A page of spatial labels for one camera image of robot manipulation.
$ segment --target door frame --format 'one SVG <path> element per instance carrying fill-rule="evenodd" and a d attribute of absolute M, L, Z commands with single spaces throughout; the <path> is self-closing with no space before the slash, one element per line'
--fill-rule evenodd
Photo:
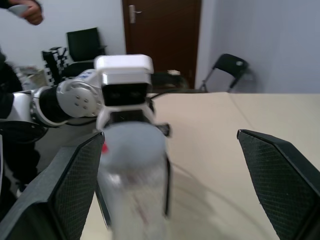
<path fill-rule="evenodd" d="M 132 53 L 132 45 L 130 41 L 130 17 L 129 17 L 129 0 L 122 0 L 122 12 L 123 12 L 123 24 L 124 24 L 124 37 L 125 37 L 125 48 L 126 54 Z M 198 60 L 198 44 L 200 35 L 200 18 L 201 18 L 201 6 L 202 0 L 196 0 L 195 5 L 195 35 L 194 37 L 194 53 L 192 56 L 192 79 L 193 82 L 189 83 L 190 88 L 194 88 L 196 84 L 196 71 L 197 71 L 197 60 Z"/>

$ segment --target white wall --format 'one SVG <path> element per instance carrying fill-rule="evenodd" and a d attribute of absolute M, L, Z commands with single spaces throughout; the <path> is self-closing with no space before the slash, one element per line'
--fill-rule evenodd
<path fill-rule="evenodd" d="M 125 54 L 121 0 L 43 0 L 45 20 L 32 26 L 0 10 L 0 47 L 9 61 L 43 68 L 41 51 L 67 46 L 66 33 L 98 27 L 109 54 Z"/>
<path fill-rule="evenodd" d="M 239 92 L 320 93 L 319 9 L 318 0 L 215 0 L 209 62 L 222 53 L 247 60 L 255 81 Z M 209 89 L 229 81 L 218 72 Z"/>

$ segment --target beige table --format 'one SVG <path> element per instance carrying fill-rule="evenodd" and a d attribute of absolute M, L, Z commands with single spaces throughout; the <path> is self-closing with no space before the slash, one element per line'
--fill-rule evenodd
<path fill-rule="evenodd" d="M 237 130 L 265 132 L 291 141 L 320 166 L 316 164 L 320 127 L 312 130 L 318 126 L 319 101 L 320 95 L 227 93 L 158 98 L 156 120 L 172 126 L 168 139 L 174 166 L 168 223 L 171 239 L 278 240 L 254 191 Z M 308 137 L 311 146 L 306 146 Z M 81 239 L 111 239 L 96 198 Z"/>

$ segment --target robotic arm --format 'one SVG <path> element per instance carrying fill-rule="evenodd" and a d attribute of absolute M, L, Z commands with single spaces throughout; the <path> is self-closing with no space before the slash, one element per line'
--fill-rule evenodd
<path fill-rule="evenodd" d="M 15 93 L 10 115 L 0 119 L 0 134 L 25 142 L 39 138 L 46 128 L 83 117 L 97 117 L 98 130 L 115 122 L 153 123 L 146 101 L 154 71 L 150 57 L 100 56 L 94 65 L 57 86 Z"/>

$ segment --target person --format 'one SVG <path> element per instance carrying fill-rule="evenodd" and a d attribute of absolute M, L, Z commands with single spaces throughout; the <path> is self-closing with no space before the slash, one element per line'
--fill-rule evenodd
<path fill-rule="evenodd" d="M 30 24 L 39 25 L 43 21 L 42 7 L 35 0 L 0 0 L 0 8 L 2 9 L 8 9 L 15 5 L 28 6 L 21 17 Z M 6 56 L 0 50 L 0 119 L 6 119 L 9 116 L 14 102 L 13 93 L 22 90 L 16 73 L 6 63 Z M 4 161 L 12 171 L 13 177 L 17 179 L 18 191 L 21 192 L 38 175 L 37 165 L 40 155 L 35 150 L 34 143 L 16 144 L 4 138 L 2 146 Z M 0 192 L 0 221 L 16 201 L 10 187 L 10 180 L 3 176 Z"/>

